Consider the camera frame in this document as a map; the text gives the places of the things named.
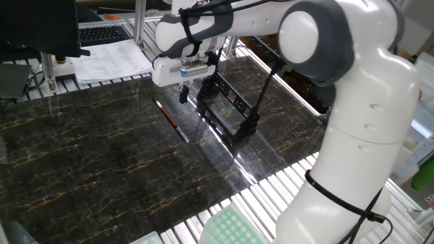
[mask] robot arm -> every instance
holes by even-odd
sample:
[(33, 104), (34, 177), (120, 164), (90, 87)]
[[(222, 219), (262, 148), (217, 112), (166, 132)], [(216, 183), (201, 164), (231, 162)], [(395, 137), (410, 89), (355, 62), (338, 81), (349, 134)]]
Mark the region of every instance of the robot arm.
[[(403, 30), (393, 0), (222, 3), (201, 6), (209, 7), (206, 15), (161, 19), (155, 35), (167, 57), (156, 59), (153, 81), (163, 86), (211, 75), (215, 66), (208, 66), (207, 52), (220, 49), (227, 35), (279, 33), (280, 52), (288, 64), (318, 85), (336, 86), (311, 176), (343, 201), (366, 209), (391, 173), (418, 101), (417, 72), (389, 52)], [(383, 189), (373, 211), (385, 216), (390, 206), (390, 195)], [(359, 219), (305, 183), (279, 216), (275, 242), (339, 243)], [(356, 240), (377, 224), (365, 220)]]

